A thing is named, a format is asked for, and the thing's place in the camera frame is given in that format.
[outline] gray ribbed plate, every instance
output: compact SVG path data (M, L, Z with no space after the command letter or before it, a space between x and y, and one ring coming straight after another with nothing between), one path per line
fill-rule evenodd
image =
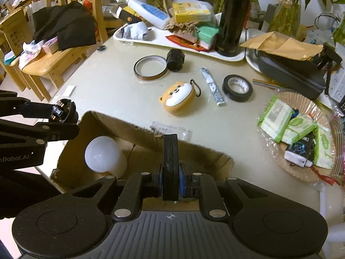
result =
M199 211L142 211L117 223L93 250L74 259L241 259L268 258L243 246L227 224L208 221ZM318 255L307 257L320 259ZM24 255L21 259L34 259Z

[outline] black thermos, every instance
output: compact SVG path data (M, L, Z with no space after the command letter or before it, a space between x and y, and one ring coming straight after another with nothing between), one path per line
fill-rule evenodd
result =
M235 56L250 6L251 0L224 0L216 41L216 51L221 55Z

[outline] crosshair symbol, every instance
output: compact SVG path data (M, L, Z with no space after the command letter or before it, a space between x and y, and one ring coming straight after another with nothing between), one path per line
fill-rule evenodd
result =
M165 217L168 218L168 219L170 219L170 220L172 220L172 219L176 218L177 216L170 213L170 214L168 214L168 215L165 216Z

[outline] black cylindrical object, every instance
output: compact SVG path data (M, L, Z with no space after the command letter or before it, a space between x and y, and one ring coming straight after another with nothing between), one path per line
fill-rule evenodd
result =
M224 0L216 41L216 51L221 55L235 56L250 4L251 0Z
M167 66L172 72L179 72L185 61L185 54L179 49L171 49L167 55Z

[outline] blue label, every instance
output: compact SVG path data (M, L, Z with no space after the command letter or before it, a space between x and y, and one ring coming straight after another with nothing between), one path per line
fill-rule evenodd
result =
M149 13L153 14L154 16L158 17L161 20L166 20L169 17L165 12L151 5L142 3L141 6L145 10L147 10Z

